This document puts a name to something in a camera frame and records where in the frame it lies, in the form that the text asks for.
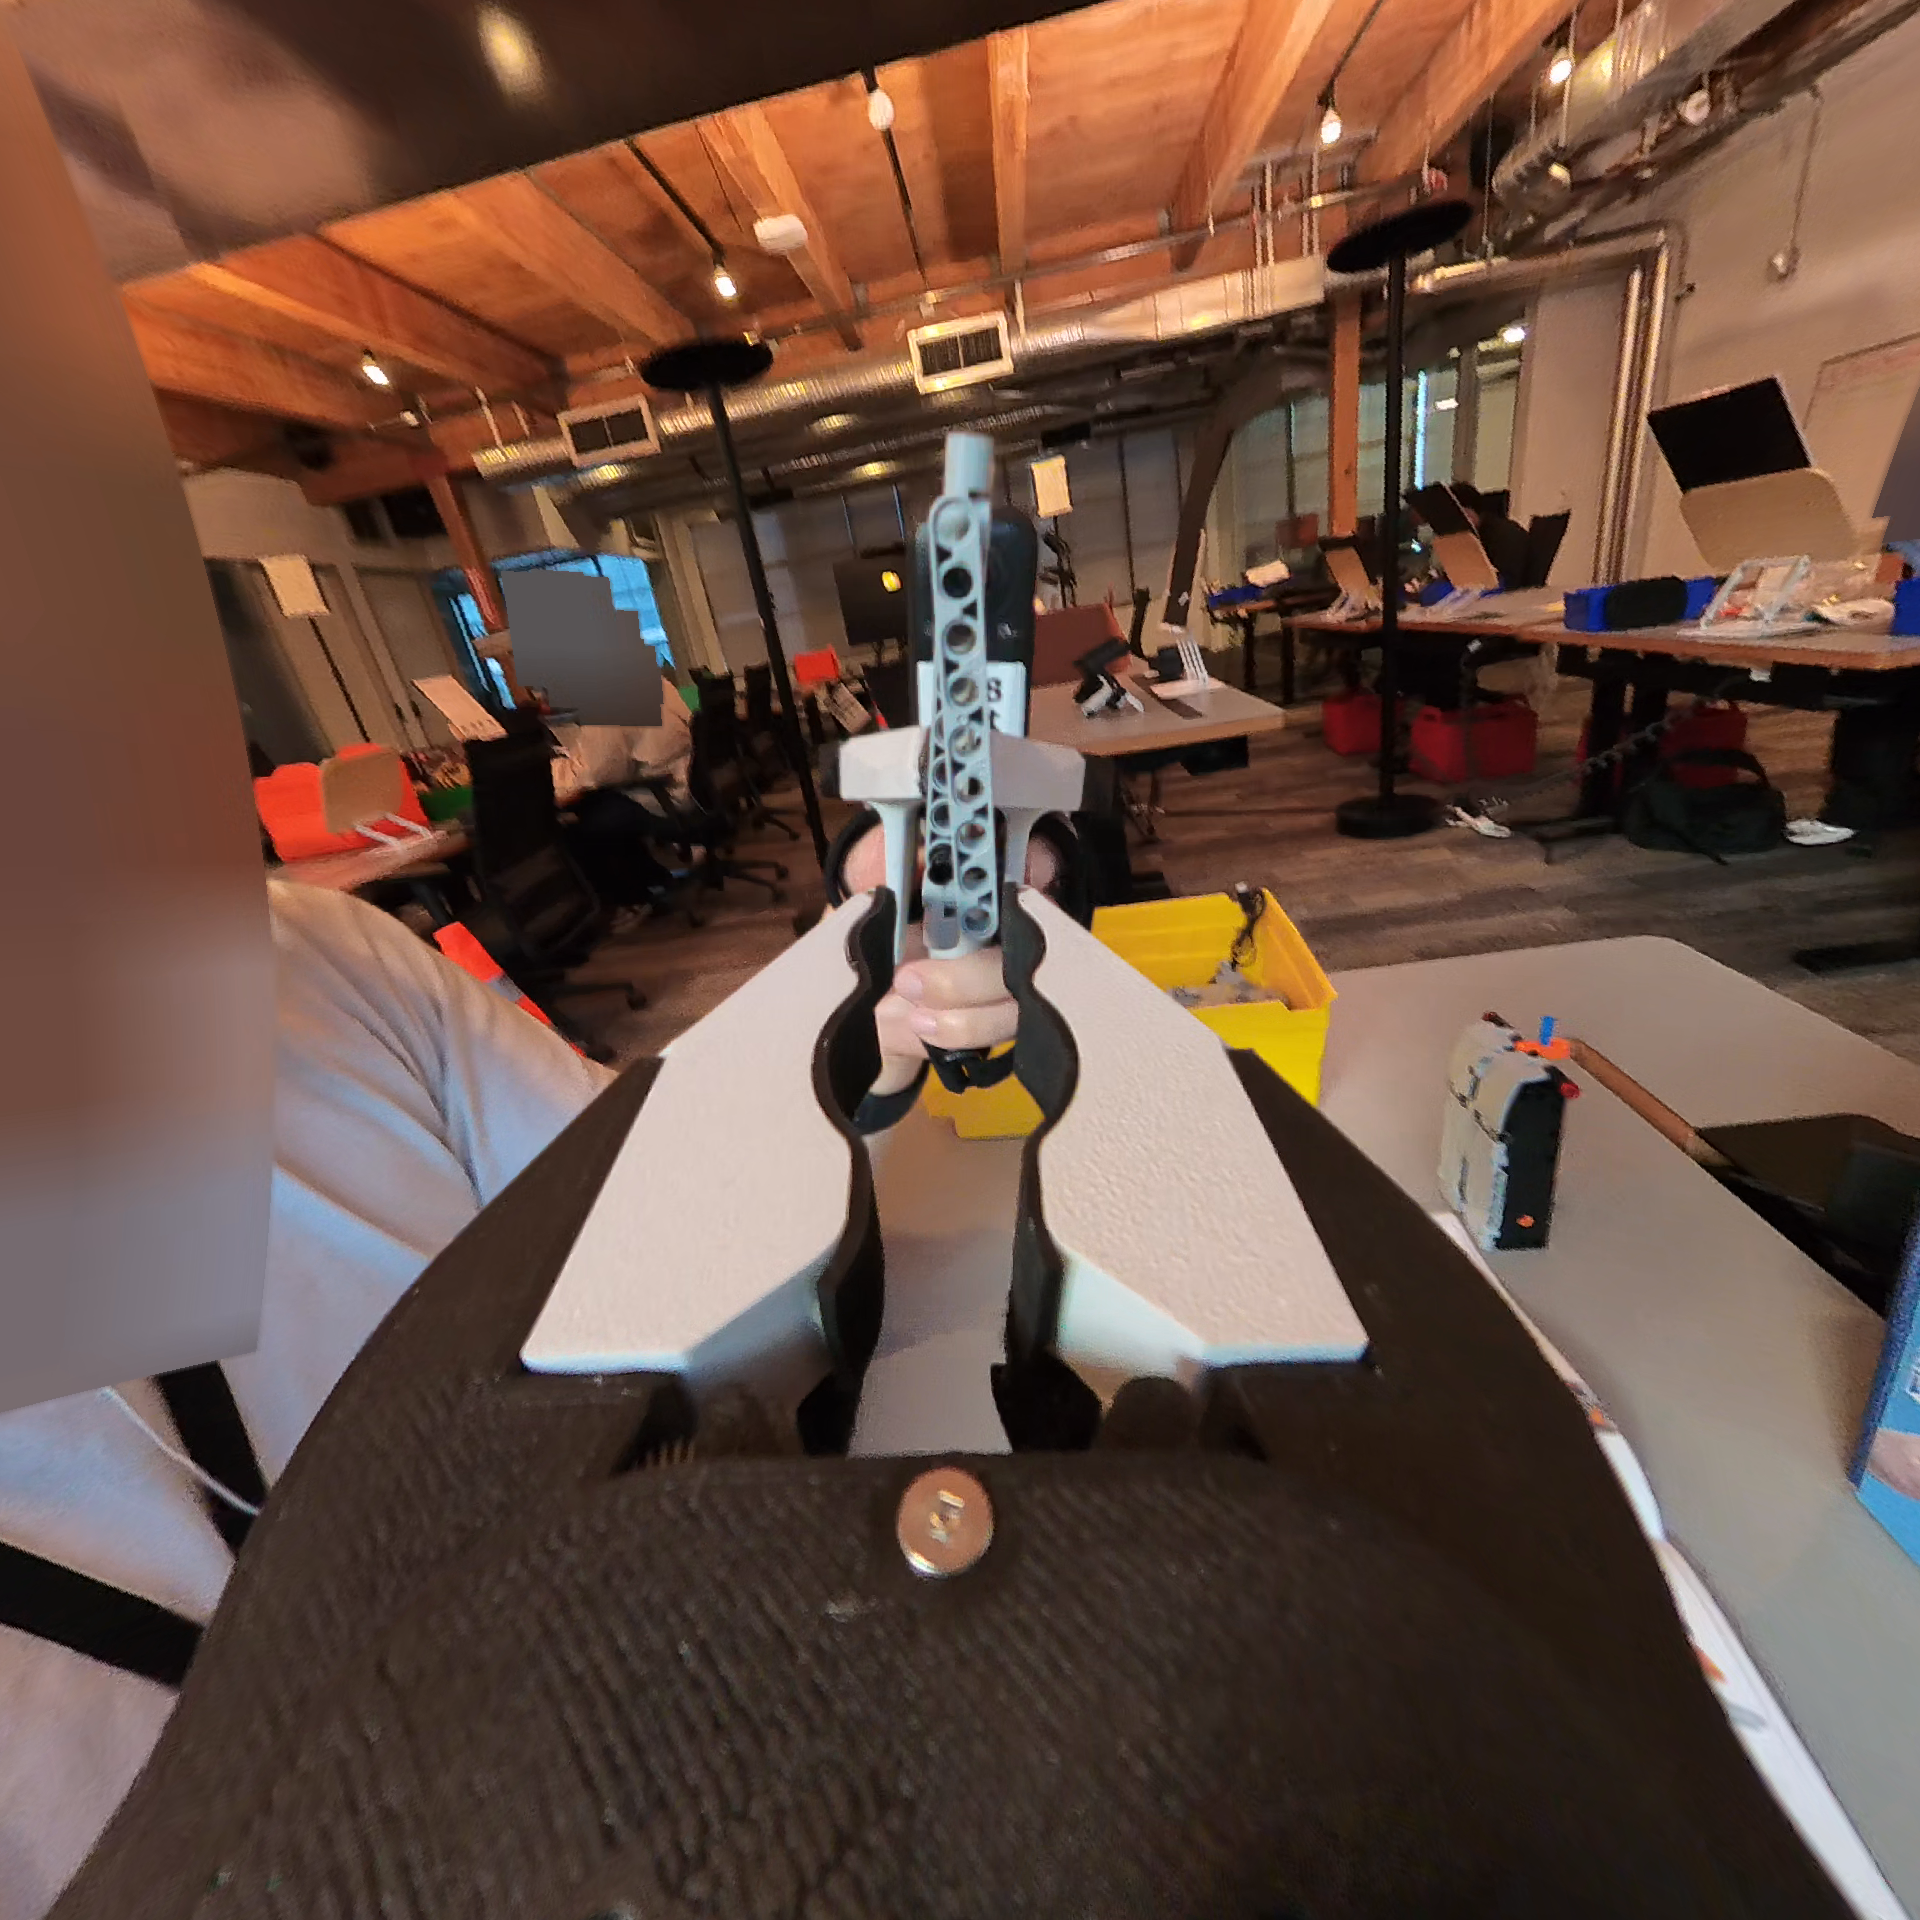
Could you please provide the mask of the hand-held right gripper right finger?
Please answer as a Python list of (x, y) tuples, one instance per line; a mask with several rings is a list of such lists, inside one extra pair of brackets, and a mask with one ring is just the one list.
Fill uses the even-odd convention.
[(1012, 1451), (1090, 1449), (1133, 1384), (1193, 1394), (1246, 1368), (1345, 1365), (1369, 1335), (1222, 1048), (1054, 901), (1002, 891), (1022, 1145), (993, 1365)]

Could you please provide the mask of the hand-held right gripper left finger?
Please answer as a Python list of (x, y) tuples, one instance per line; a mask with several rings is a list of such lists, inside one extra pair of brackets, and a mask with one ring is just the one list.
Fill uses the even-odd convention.
[(521, 1342), (536, 1377), (677, 1377), (791, 1415), (842, 1455), (878, 1349), (873, 1159), (895, 898), (850, 898), (663, 1053)]

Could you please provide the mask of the grey perforated toy beam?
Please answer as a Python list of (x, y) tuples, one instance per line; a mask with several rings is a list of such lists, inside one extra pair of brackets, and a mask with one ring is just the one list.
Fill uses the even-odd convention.
[(999, 831), (992, 799), (992, 442), (950, 432), (944, 487), (917, 538), (917, 661), (924, 751), (924, 938), (952, 961), (996, 943)]

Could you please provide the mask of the light grey desk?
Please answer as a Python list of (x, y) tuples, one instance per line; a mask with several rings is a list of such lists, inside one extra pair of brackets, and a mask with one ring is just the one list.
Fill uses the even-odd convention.
[[(1864, 1117), (1914, 1134), (1914, 1067), (1656, 938), (1332, 977), (1321, 1111), (1421, 1207), (1469, 1021), (1553, 1017), (1697, 1130)], [(1847, 1465), (1880, 1319), (1588, 1077), (1552, 1239), (1489, 1267), (1637, 1451), (1703, 1576), (1908, 1913), (1918, 1573)]]

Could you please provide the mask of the person's left hand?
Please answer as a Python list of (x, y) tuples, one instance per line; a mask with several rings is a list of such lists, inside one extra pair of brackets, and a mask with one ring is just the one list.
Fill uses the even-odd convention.
[(879, 1050), (870, 1087), (876, 1097), (910, 1088), (928, 1067), (933, 1050), (992, 1053), (1014, 1041), (1020, 1023), (999, 949), (900, 962), (873, 1014)]

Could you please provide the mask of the brown seat back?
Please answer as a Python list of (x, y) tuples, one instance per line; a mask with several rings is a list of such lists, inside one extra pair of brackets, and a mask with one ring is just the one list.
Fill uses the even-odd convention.
[(1036, 617), (1030, 688), (1054, 688), (1082, 679), (1082, 656), (1126, 649), (1126, 633), (1108, 603), (1045, 608)]

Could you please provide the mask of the grey table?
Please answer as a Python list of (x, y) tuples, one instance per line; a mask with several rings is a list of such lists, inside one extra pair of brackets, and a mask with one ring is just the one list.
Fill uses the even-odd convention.
[(1071, 822), (1087, 853), (1095, 906), (1126, 906), (1145, 885), (1146, 898), (1162, 898), (1158, 873), (1133, 871), (1129, 849), (1129, 773), (1154, 776), (1167, 766), (1206, 757), (1213, 747), (1248, 745), (1286, 727), (1285, 711), (1246, 691), (1206, 685), (1162, 701), (1151, 688), (1136, 694), (1138, 707), (1085, 715), (1069, 687), (1038, 688), (1029, 697), (1030, 739), (1077, 752), (1087, 763), (1087, 787)]

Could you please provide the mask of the yellow bin with toy parts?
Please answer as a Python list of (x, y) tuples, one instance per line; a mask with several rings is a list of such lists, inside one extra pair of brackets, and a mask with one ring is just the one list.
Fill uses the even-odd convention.
[(1236, 885), (1210, 897), (1104, 906), (1093, 915), (1093, 933), (1167, 1000), (1167, 989), (1206, 981), (1226, 961), (1282, 993), (1286, 1009), (1252, 1003), (1186, 1014), (1222, 1048), (1250, 1050), (1306, 1103), (1317, 1103), (1336, 994), (1270, 891)]

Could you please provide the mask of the white ceiling vent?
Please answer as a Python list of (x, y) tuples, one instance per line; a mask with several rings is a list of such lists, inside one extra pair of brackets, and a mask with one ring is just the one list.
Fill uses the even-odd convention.
[(912, 327), (905, 351), (918, 395), (957, 394), (1014, 371), (1010, 323), (999, 310)]
[(564, 409), (557, 427), (578, 471), (650, 459), (661, 450), (655, 413), (644, 395)]

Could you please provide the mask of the grey black toy brick assembly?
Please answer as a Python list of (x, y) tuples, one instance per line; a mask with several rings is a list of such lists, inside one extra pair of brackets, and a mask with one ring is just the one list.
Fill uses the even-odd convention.
[(1552, 1017), (1532, 1039), (1486, 1014), (1452, 1050), (1436, 1182), (1482, 1255), (1546, 1246), (1562, 1126), (1580, 1096), (1568, 1065)]

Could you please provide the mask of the black office chair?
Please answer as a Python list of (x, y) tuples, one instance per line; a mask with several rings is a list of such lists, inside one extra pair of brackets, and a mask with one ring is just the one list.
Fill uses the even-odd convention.
[(471, 777), (469, 865), (478, 891), (471, 931), (544, 1014), (549, 1002), (616, 993), (646, 1006), (629, 979), (570, 981), (613, 928), (610, 910), (568, 849), (560, 823), (554, 757), (535, 719), (466, 745)]

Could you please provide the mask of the wooden work table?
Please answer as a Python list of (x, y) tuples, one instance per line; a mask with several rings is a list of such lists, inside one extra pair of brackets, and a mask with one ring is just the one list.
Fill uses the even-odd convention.
[[(1566, 597), (1556, 590), (1453, 594), (1432, 606), (1405, 606), (1394, 648), (1399, 702), (1452, 711), (1486, 701), (1480, 672), (1535, 656), (1562, 631), (1562, 614)], [(1375, 608), (1285, 616), (1282, 629), (1327, 656), (1343, 691), (1378, 691), (1388, 649)]]
[(1884, 631), (1585, 633), (1540, 623), (1518, 641), (1540, 655), (1553, 649), (1556, 675), (1591, 691), (1585, 751), (1568, 776), (1576, 785), (1573, 811), (1532, 826), (1549, 842), (1617, 831), (1625, 795), (1648, 777), (1681, 697), (1802, 713), (1914, 711), (1918, 697), (1914, 639)]

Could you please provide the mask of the large red crate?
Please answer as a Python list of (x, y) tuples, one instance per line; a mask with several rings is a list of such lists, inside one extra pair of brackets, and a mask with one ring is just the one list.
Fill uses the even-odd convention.
[(1538, 757), (1538, 713), (1518, 697), (1421, 705), (1407, 729), (1407, 770), (1430, 785), (1526, 777)]

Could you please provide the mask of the brown wooden stick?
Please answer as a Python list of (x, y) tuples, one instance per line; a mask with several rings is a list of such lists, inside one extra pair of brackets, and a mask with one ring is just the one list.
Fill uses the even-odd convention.
[(1634, 1117), (1639, 1117), (1646, 1128), (1658, 1134), (1669, 1145), (1684, 1153), (1693, 1163), (1711, 1173), (1737, 1170), (1737, 1167), (1721, 1155), (1681, 1114), (1666, 1106), (1656, 1096), (1646, 1091), (1640, 1082), (1621, 1071), (1591, 1043), (1568, 1041), (1568, 1061), (1573, 1067), (1591, 1077), (1598, 1088), (1607, 1091)]

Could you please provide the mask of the blue bin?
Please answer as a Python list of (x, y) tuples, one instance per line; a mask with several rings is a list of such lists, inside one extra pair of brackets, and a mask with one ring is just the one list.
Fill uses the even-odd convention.
[(1568, 590), (1562, 624), (1570, 633), (1634, 633), (1697, 623), (1721, 584), (1709, 576), (1646, 576)]

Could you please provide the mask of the orange bin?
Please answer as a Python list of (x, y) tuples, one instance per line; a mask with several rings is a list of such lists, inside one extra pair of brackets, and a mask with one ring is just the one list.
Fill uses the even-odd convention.
[(412, 846), (430, 835), (407, 762), (358, 744), (253, 781), (255, 816), (278, 863)]

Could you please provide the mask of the dark flat panel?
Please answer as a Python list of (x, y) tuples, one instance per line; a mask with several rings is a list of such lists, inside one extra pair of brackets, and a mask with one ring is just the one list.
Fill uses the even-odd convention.
[(1914, 1235), (1912, 1134), (1830, 1114), (1711, 1128), (1701, 1143), (1721, 1187), (1886, 1318)]

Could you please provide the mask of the black bag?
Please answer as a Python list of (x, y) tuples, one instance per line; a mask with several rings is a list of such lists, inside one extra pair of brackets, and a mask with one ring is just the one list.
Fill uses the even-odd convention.
[(1726, 865), (1784, 845), (1784, 795), (1758, 757), (1687, 751), (1658, 759), (1622, 800), (1621, 832), (1634, 849)]

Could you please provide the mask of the person's white shirt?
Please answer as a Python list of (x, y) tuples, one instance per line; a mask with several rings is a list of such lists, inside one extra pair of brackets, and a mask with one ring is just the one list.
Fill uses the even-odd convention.
[[(233, 1550), (183, 1455), (153, 1384), (6, 1413), (5, 1545), (202, 1626)], [(146, 1765), (175, 1697), (175, 1688), (5, 1626), (5, 1917), (45, 1917), (57, 1903)]]

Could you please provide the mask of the blue robot kit box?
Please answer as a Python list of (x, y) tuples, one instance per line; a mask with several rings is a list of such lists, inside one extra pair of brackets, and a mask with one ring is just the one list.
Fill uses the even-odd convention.
[(1888, 1289), (1884, 1342), (1848, 1479), (1862, 1509), (1918, 1563), (1918, 1225)]

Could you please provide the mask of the printed instruction booklet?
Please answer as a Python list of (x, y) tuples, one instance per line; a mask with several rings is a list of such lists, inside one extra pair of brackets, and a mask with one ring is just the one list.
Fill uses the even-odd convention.
[(1678, 1545), (1669, 1542), (1658, 1499), (1644, 1472), (1639, 1455), (1615, 1426), (1614, 1415), (1592, 1394), (1591, 1385), (1573, 1368), (1573, 1362), (1553, 1349), (1549, 1338), (1524, 1315), (1513, 1294), (1500, 1282), (1493, 1267), (1488, 1267), (1480, 1248), (1472, 1241), (1463, 1224), (1449, 1211), (1430, 1211), (1430, 1224), (1442, 1235), (1452, 1238), (1453, 1246), (1465, 1253), (1495, 1297), (1519, 1319), (1540, 1355), (1580, 1406), (1594, 1447), (1622, 1489), (1644, 1538), (1658, 1563), (1672, 1610), (1684, 1627), (1687, 1641), (1690, 1643), (1697, 1669), (1713, 1693), (1719, 1707), (1732, 1727), (1746, 1758), (1761, 1777), (1775, 1805), (1783, 1813), (1786, 1813), (1798, 1839), (1821, 1863), (1853, 1917), (1905, 1919), (1908, 1911), (1880, 1875), (1879, 1863), (1866, 1853), (1856, 1824), (1845, 1813), (1821, 1767), (1794, 1730), (1783, 1703), (1768, 1689), (1766, 1678), (1748, 1655), (1732, 1621), (1721, 1613), (1701, 1573), (1689, 1563)]

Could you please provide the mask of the large beige black book stand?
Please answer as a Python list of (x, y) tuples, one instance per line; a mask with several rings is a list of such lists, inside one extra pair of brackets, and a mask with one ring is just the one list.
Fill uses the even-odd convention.
[(1880, 549), (1817, 466), (1775, 376), (1648, 414), (1711, 594), (1687, 617), (1711, 641), (1856, 626), (1888, 608)]

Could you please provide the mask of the dark glossy overhead panel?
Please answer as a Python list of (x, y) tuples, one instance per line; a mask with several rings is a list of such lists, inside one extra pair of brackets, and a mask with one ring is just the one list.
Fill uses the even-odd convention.
[(134, 282), (1071, 11), (1041, 2), (5, 6)]

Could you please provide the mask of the silver air duct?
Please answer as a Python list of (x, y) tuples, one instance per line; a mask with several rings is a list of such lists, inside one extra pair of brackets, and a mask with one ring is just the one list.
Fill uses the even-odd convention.
[[(1069, 369), (1141, 358), (1158, 369), (1215, 341), (1250, 346), (1270, 338), (1293, 317), (1317, 311), (1326, 299), (1372, 296), (1383, 289), (1380, 272), (1340, 278), (1321, 257), (1277, 262), (1240, 272), (1181, 279), (1118, 304), (1077, 306), (1060, 319), (1045, 319), (1038, 327), (1017, 327), (1006, 317), (1014, 371), (974, 389), (918, 395), (903, 341), (892, 353), (854, 354), (836, 369), (791, 376), (767, 371), (730, 391), (727, 413), (737, 447), (752, 440), (794, 442), (804, 450), (838, 442), (873, 445), (878, 423), (887, 414), (965, 423), (981, 409), (993, 409), (1014, 394), (1030, 394)], [(686, 459), (693, 449), (713, 440), (702, 395), (684, 400), (637, 395), (644, 395), (655, 413), (661, 450), (650, 459), (604, 465), (604, 469), (623, 473), (657, 459)], [(600, 471), (600, 466), (573, 469), (560, 427), (544, 440), (481, 447), (471, 456), (471, 466), (481, 480), (503, 490), (549, 485), (564, 473)]]

